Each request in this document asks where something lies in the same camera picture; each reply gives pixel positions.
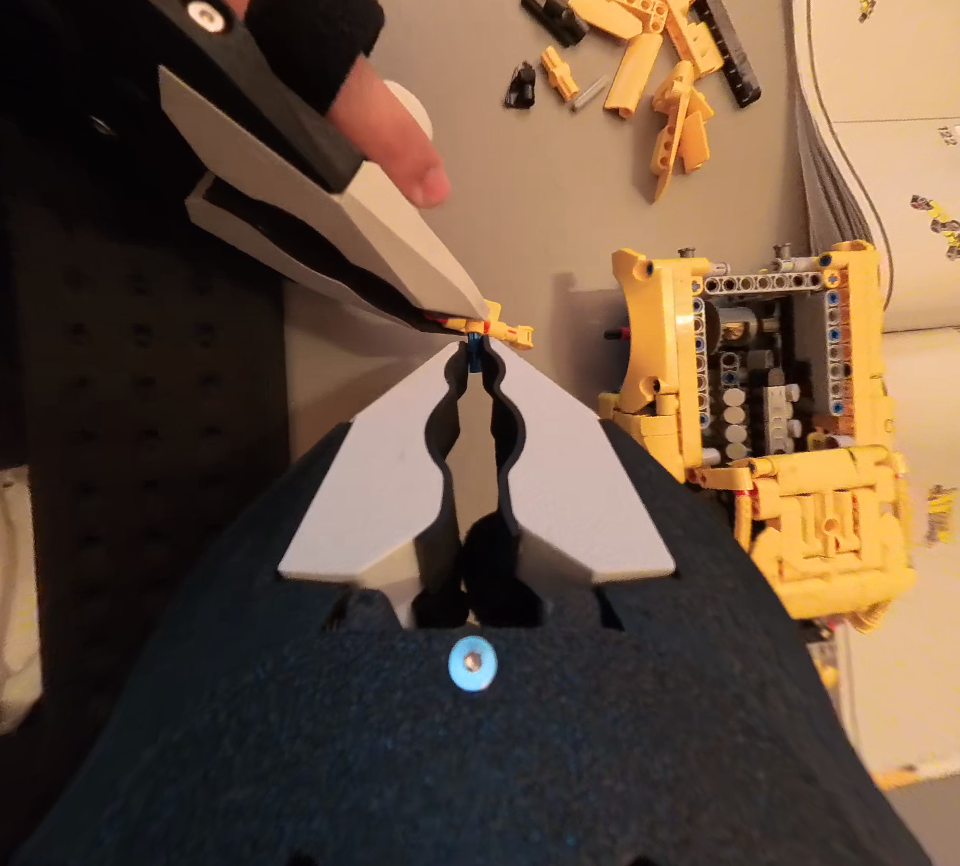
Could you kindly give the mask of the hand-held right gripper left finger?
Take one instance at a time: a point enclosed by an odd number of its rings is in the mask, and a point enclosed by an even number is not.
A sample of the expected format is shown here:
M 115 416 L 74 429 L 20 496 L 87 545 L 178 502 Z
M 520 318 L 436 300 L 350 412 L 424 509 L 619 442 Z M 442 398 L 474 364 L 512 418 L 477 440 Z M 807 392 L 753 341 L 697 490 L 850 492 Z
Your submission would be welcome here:
M 446 459 L 463 392 L 455 342 L 354 416 L 279 562 L 283 578 L 379 591 L 414 626 L 415 598 L 451 582 L 461 548 Z

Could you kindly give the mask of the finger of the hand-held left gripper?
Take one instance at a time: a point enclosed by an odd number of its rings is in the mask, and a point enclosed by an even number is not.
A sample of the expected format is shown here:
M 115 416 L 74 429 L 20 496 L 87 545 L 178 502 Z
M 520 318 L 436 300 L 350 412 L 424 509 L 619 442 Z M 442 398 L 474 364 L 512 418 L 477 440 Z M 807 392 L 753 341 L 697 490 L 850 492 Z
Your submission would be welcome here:
M 292 215 L 417 309 L 488 318 L 487 302 L 464 267 L 377 164 L 361 161 L 345 191 L 332 195 L 165 67 L 159 93 L 167 118 L 212 176 Z
M 186 198 L 191 222 L 284 278 L 345 307 L 423 333 L 451 335 L 385 279 L 355 265 L 293 215 L 204 176 Z

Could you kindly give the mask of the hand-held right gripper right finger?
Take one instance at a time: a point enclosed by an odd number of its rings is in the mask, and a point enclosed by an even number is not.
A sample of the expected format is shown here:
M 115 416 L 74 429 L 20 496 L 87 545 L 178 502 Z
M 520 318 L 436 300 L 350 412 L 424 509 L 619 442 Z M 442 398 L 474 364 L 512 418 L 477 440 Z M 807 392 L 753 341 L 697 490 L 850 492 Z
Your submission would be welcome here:
M 672 575 L 676 561 L 589 407 L 483 342 L 496 506 L 469 529 L 464 587 L 478 622 L 540 622 L 557 594 Z

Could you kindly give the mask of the yellow brick subassembly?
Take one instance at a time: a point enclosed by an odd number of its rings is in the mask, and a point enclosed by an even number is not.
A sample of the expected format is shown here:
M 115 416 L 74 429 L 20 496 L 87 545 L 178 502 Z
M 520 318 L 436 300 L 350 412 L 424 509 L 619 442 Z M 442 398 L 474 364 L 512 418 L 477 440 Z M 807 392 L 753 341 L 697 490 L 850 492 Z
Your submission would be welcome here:
M 530 325 L 509 323 L 501 320 L 501 305 L 486 299 L 485 320 L 464 319 L 462 331 L 467 334 L 485 336 L 491 340 L 509 345 L 515 350 L 527 351 L 534 346 L 534 329 Z

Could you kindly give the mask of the yellow toy brick car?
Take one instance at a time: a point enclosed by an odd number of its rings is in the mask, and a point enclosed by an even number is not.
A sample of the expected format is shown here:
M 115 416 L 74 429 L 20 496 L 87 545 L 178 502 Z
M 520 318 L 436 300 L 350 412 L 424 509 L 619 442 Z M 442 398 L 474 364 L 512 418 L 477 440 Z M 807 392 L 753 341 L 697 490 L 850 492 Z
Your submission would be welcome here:
M 884 384 L 880 255 L 776 249 L 736 273 L 685 250 L 611 256 L 630 344 L 598 413 L 674 479 L 720 494 L 734 538 L 796 620 L 864 632 L 915 581 L 905 458 Z

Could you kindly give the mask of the pile of yellow brick parts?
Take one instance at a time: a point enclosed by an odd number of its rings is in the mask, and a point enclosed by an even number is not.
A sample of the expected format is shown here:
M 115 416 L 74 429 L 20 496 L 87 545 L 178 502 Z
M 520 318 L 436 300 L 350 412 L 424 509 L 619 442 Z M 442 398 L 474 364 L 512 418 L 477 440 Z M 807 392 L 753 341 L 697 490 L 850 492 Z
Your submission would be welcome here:
M 678 173 L 692 175 L 711 158 L 708 124 L 714 116 L 698 83 L 720 74 L 739 108 L 762 97 L 762 87 L 723 0 L 519 0 L 552 39 L 538 65 L 549 86 L 574 113 L 605 94 L 604 110 L 628 121 L 644 99 L 663 126 L 654 140 L 650 172 L 654 201 Z M 619 43 L 612 80 L 581 87 L 559 47 L 571 50 L 592 32 Z

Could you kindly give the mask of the grey desk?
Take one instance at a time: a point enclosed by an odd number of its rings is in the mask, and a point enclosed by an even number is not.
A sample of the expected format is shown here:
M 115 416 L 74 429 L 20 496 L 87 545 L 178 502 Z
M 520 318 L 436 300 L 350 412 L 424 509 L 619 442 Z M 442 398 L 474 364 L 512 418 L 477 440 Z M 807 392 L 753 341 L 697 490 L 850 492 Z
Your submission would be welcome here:
M 534 326 L 527 358 L 582 402 L 622 379 L 618 347 L 602 341 L 622 321 L 615 249 L 666 258 L 692 246 L 743 270 L 780 243 L 808 251 L 784 0 L 723 0 L 761 99 L 741 110 L 709 77 L 711 160 L 656 203 L 648 163 L 661 120 L 645 100 L 630 121 L 597 103 L 573 115 L 538 79 L 531 111 L 502 107 L 514 67 L 550 42 L 520 0 L 380 1 L 374 62 L 426 107 L 452 183 L 431 228 L 505 319 Z M 439 348 L 440 337 L 354 320 L 299 287 L 285 310 L 292 458 Z

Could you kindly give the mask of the small black clip piece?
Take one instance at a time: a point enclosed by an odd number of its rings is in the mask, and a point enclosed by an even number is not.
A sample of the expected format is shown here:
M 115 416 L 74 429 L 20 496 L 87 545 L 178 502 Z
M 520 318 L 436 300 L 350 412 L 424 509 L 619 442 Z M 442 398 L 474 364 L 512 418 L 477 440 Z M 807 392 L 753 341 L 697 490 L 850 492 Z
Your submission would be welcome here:
M 512 72 L 503 98 L 503 107 L 515 111 L 529 111 L 536 103 L 537 73 L 528 61 L 522 61 Z

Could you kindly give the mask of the person's fleece jacket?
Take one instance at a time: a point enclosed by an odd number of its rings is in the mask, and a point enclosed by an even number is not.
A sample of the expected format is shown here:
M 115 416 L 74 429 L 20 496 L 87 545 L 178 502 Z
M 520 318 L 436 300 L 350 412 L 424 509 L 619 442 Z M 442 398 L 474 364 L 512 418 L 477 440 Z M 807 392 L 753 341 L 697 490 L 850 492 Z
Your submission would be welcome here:
M 42 695 L 39 589 L 29 468 L 1 472 L 1 734 Z

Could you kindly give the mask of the open instruction booklet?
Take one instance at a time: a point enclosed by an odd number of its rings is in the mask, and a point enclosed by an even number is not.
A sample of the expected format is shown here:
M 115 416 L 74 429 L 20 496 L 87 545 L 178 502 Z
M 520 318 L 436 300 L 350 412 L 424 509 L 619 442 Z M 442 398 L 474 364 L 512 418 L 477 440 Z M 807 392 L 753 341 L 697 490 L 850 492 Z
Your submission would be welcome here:
M 959 0 L 790 0 L 812 248 L 880 255 L 916 583 L 843 642 L 844 718 L 894 790 L 958 775 Z

